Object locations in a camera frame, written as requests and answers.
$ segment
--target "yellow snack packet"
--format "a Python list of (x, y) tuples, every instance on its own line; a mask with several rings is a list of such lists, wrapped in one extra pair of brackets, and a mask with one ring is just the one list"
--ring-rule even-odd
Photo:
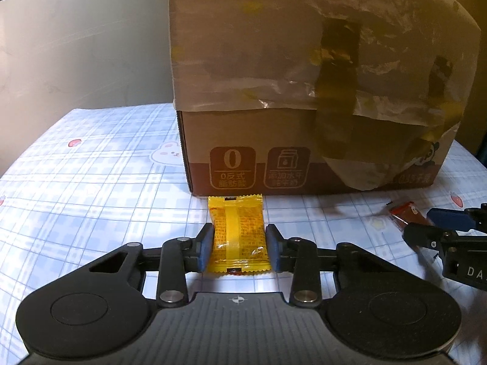
[(260, 272), (270, 270), (265, 245), (262, 195), (208, 198), (215, 227), (207, 272)]

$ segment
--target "white wall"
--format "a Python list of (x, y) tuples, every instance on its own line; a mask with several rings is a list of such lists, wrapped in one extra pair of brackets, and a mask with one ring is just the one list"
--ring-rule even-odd
[(0, 1), (0, 175), (73, 108), (172, 102), (167, 0)]

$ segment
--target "milk carton icon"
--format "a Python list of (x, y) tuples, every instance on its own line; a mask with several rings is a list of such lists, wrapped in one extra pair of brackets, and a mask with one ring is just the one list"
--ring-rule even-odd
[(278, 169), (296, 169), (298, 167), (298, 150), (283, 149), (277, 159)]

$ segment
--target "gray ribbed plate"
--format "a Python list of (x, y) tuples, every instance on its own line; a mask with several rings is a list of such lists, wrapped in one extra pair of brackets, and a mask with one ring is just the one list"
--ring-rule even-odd
[[(147, 330), (118, 352), (85, 361), (57, 361), (37, 354), (22, 365), (386, 365), (352, 351), (316, 311), (288, 306), (272, 294), (207, 294), (189, 305), (157, 313)], [(401, 364), (447, 365), (444, 354)]]

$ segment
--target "tablecloth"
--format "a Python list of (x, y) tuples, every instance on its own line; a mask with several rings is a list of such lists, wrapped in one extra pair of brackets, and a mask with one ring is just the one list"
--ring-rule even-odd
[[(443, 279), (435, 252), (417, 254), (404, 243), (384, 210), (398, 198), (413, 200), (424, 213), (478, 207), (487, 201), (487, 171), (455, 142), (429, 188), (266, 196), (264, 218), (285, 238), (301, 236), (322, 248), (355, 243), (441, 286), (463, 312), (451, 356), (462, 365), (487, 363), (487, 292)], [(71, 111), (0, 179), (0, 364), (15, 364), (27, 353), (15, 313), (30, 292), (123, 243), (160, 247), (170, 238), (196, 236), (207, 221), (207, 200), (193, 197), (186, 184), (171, 104)], [(333, 296), (332, 274), (321, 279), (323, 296)], [(280, 290), (288, 297), (291, 274), (189, 273), (187, 280), (190, 295)], [(154, 298), (156, 281), (157, 273), (148, 273), (144, 296)]]

